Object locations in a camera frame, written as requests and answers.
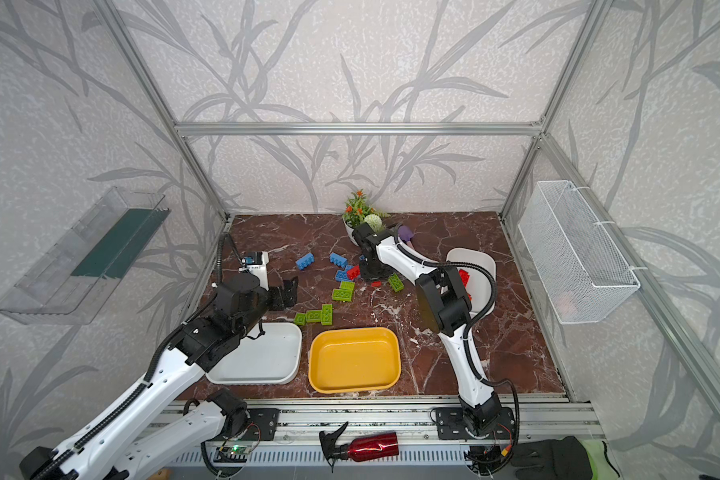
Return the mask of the red lego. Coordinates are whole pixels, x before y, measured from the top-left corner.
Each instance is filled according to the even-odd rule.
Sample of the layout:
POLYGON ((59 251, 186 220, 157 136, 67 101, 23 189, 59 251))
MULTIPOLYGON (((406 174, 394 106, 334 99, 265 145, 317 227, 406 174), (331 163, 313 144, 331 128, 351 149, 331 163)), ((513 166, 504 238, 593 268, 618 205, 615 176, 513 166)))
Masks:
POLYGON ((350 281, 355 281, 361 275, 361 269, 359 265, 353 266, 347 271, 347 277, 350 281))
POLYGON ((468 300, 471 301, 472 296, 467 289, 467 286, 468 286, 468 283, 470 280, 470 274, 465 269, 461 269, 461 268, 458 269, 458 273, 459 273, 459 277, 462 282, 463 288, 466 292, 466 296, 467 296, 468 300))

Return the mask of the green lego row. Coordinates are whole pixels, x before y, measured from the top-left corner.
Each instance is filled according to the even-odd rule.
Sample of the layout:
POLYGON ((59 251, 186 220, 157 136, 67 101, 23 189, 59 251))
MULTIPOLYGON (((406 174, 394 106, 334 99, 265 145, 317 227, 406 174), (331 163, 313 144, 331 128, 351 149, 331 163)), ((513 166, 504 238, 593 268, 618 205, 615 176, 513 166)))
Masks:
POLYGON ((307 324, 320 324, 323 326, 333 325, 333 305, 323 304, 318 310, 309 310, 305 313, 297 313, 293 323, 297 326, 307 324))

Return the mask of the green lego pair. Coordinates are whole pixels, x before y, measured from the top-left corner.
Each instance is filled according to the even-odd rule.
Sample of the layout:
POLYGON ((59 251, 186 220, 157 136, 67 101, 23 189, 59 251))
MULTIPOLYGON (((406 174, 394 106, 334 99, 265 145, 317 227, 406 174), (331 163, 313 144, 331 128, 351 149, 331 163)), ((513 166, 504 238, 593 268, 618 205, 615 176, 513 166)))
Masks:
POLYGON ((355 283, 352 281, 341 281, 339 286, 332 290, 331 299, 339 302, 351 302, 355 290, 355 283))

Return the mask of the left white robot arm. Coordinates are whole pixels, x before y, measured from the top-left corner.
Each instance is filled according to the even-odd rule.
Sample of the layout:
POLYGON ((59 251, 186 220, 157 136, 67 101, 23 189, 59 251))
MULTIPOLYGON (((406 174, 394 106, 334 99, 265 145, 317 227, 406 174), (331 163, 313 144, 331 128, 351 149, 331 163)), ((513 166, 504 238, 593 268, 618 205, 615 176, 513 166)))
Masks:
POLYGON ((37 447, 20 462, 25 479, 137 479, 156 473, 181 450, 220 434, 246 429, 247 404, 227 391, 214 393, 182 420, 140 439, 139 434, 187 387, 251 338, 265 334, 261 320, 298 302, 299 280, 265 288, 249 270, 215 287, 164 338, 146 372, 101 414, 57 447, 37 447))

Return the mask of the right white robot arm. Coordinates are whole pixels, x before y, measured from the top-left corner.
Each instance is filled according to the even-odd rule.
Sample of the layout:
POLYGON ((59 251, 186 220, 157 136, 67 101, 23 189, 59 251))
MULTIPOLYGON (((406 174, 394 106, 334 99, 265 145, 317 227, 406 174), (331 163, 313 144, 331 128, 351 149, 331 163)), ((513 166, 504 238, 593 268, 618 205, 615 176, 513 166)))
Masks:
POLYGON ((352 238, 361 249, 363 279, 400 274, 415 286, 420 317, 440 338, 456 375, 466 432, 477 439, 489 436, 503 409, 495 391, 502 382, 486 376, 472 328, 495 308, 495 260, 454 248, 444 262, 436 262, 405 243, 397 228, 376 232, 366 223, 354 229, 352 238))

